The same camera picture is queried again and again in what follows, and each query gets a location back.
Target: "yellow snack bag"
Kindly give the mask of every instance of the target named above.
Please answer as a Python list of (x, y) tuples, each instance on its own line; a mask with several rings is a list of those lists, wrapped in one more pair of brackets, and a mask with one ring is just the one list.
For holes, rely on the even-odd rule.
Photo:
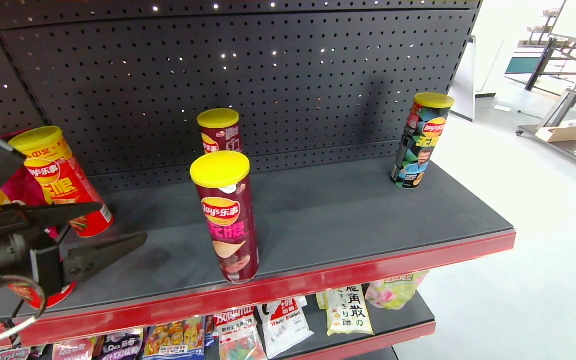
[(339, 333), (374, 335), (361, 285), (328, 290), (324, 299), (328, 336)]
[(322, 292), (317, 292), (317, 294), (315, 295), (315, 297), (317, 298), (317, 306), (319, 307), (319, 310), (325, 310), (326, 309), (326, 292), (322, 291)]

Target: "white snack bag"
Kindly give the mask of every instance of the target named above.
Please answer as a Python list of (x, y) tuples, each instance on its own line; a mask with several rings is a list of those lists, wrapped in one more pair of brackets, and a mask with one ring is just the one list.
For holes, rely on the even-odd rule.
[(274, 358), (314, 334), (308, 327), (306, 316), (299, 303), (299, 298), (289, 298), (257, 306), (268, 359)]

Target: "red chip can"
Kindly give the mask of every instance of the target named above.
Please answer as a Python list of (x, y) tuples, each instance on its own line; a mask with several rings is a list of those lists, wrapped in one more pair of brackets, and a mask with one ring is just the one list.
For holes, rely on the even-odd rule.
[(239, 114), (232, 109), (212, 109), (197, 116), (205, 153), (230, 150), (242, 152)]
[[(75, 283), (71, 283), (65, 285), (61, 292), (54, 294), (53, 296), (48, 296), (46, 299), (46, 309), (51, 308), (58, 303), (61, 303), (66, 297), (72, 294), (72, 291), (75, 289)], [(34, 291), (34, 287), (29, 284), (25, 284), (22, 282), (18, 282), (16, 284), (8, 285), (9, 289), (12, 290), (15, 294), (22, 297), (23, 300), (32, 308), (32, 309), (39, 309), (41, 305), (41, 298), (38, 296), (36, 291)]]
[[(33, 129), (9, 141), (27, 159), (24, 166), (48, 194), (52, 202), (60, 204), (103, 203), (87, 179), (77, 159), (57, 126)], [(89, 238), (107, 230), (114, 217), (103, 205), (99, 211), (68, 221), (82, 238)]]
[(259, 270), (250, 161), (235, 151), (207, 153), (190, 166), (223, 277), (241, 284)]

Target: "black cable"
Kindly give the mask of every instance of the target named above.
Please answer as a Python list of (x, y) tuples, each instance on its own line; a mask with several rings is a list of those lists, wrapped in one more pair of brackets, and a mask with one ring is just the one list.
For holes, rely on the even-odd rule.
[(527, 113), (525, 113), (525, 112), (523, 112), (523, 111), (521, 111), (521, 110), (517, 110), (517, 112), (518, 112), (519, 114), (524, 114), (525, 116), (530, 116), (530, 117), (534, 117), (534, 118), (537, 118), (537, 119), (541, 119), (540, 116), (536, 116), (536, 115), (533, 115), (533, 114), (527, 114)]

